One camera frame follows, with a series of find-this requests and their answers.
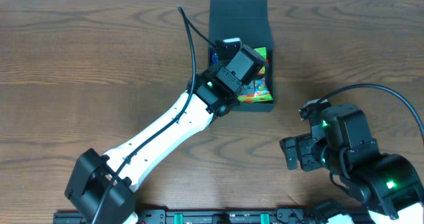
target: wood grain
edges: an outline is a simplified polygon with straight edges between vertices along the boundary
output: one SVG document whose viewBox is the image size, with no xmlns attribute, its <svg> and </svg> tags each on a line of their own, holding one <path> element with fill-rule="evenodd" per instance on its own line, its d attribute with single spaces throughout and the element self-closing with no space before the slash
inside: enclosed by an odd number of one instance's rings
<svg viewBox="0 0 424 224">
<path fill-rule="evenodd" d="M 0 223 L 51 223 L 73 209 L 64 189 L 76 158 L 125 142 L 175 102 L 191 74 L 177 4 L 207 34 L 209 0 L 0 0 Z M 424 116 L 424 0 L 268 0 L 268 10 L 277 106 L 232 112 L 184 142 L 147 177 L 139 206 L 354 206 L 326 170 L 287 170 L 278 141 L 308 131 L 297 109 L 374 82 Z M 194 41 L 202 71 L 207 45 Z M 400 101 L 369 89 L 332 101 L 362 108 L 382 152 L 424 177 L 424 146 Z"/>
</svg>

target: green light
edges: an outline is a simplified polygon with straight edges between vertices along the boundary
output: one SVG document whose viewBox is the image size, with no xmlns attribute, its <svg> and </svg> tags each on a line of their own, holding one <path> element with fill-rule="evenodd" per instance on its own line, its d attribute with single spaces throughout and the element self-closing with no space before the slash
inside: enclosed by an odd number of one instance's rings
<svg viewBox="0 0 424 224">
<path fill-rule="evenodd" d="M 327 122 L 323 121 L 323 127 L 327 127 L 329 126 L 329 124 L 327 124 Z"/>
<path fill-rule="evenodd" d="M 386 183 L 386 185 L 387 185 L 387 187 L 388 187 L 389 189 L 392 189 L 392 188 L 396 187 L 396 184 L 395 184 L 395 182 L 393 182 L 393 181 L 389 181 L 389 182 L 387 182 L 387 183 Z"/>
</svg>

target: green connector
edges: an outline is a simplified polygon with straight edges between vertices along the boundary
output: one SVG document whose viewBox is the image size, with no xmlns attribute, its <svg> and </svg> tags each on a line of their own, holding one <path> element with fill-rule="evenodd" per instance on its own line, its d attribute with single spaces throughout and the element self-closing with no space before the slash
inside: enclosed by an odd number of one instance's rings
<svg viewBox="0 0 424 224">
<path fill-rule="evenodd" d="M 262 55 L 266 59 L 266 48 L 255 48 L 255 51 L 257 51 L 260 55 Z"/>
<path fill-rule="evenodd" d="M 260 224 L 270 224 L 270 214 L 268 213 L 260 214 Z"/>
<path fill-rule="evenodd" d="M 174 224 L 183 224 L 183 215 L 175 214 L 174 215 Z"/>
</svg>

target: black box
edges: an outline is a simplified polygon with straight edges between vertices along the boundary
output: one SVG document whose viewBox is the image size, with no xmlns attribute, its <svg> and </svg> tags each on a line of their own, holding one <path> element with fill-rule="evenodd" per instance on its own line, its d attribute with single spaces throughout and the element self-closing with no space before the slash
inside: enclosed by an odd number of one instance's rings
<svg viewBox="0 0 424 224">
<path fill-rule="evenodd" d="M 272 101 L 240 103 L 233 111 L 270 112 L 276 103 L 274 89 L 274 63 L 271 28 L 268 22 L 267 0 L 211 0 L 209 15 L 209 39 L 224 40 L 240 38 L 243 44 L 252 48 L 266 47 L 269 69 L 266 86 Z M 213 48 L 209 47 L 209 66 L 212 65 Z"/>
</svg>

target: green led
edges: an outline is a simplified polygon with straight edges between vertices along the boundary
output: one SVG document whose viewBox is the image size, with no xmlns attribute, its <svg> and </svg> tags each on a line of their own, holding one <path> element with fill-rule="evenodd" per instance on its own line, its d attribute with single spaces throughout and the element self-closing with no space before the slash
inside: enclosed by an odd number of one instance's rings
<svg viewBox="0 0 424 224">
<path fill-rule="evenodd" d="M 323 121 L 323 127 L 327 127 L 329 126 L 329 124 L 327 124 L 327 122 Z"/>
<path fill-rule="evenodd" d="M 260 224 L 270 224 L 270 214 L 268 213 L 260 214 Z"/>
<path fill-rule="evenodd" d="M 175 214 L 174 215 L 174 223 L 175 224 L 183 224 L 183 215 L 182 214 Z"/>
<path fill-rule="evenodd" d="M 396 184 L 395 184 L 395 182 L 393 182 L 393 181 L 389 181 L 389 182 L 387 182 L 387 183 L 386 183 L 386 185 L 387 185 L 387 187 L 388 187 L 389 189 L 392 189 L 392 188 L 396 187 Z"/>
</svg>

